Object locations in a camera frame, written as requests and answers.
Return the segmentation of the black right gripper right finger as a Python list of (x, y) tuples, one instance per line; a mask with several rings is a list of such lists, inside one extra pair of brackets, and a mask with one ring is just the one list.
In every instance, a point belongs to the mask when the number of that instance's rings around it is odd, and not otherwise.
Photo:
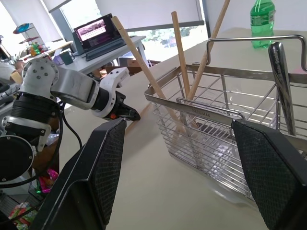
[(245, 180), (270, 230), (307, 228), (307, 161), (278, 130), (233, 120)]

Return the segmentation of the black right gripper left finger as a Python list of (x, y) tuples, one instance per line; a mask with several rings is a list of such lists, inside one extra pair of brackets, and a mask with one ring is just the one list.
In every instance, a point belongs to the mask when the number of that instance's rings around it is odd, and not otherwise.
[(91, 133), (62, 168), (31, 229), (106, 229), (118, 188), (126, 126), (126, 120), (119, 118)]

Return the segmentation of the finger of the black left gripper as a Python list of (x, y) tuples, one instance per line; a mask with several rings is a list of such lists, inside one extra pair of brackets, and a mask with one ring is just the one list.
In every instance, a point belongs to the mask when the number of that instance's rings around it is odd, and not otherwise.
[(122, 113), (123, 115), (138, 115), (137, 110), (124, 103), (122, 104)]
[(139, 121), (141, 119), (141, 116), (139, 115), (139, 113), (122, 114), (119, 117), (125, 118), (129, 121)]

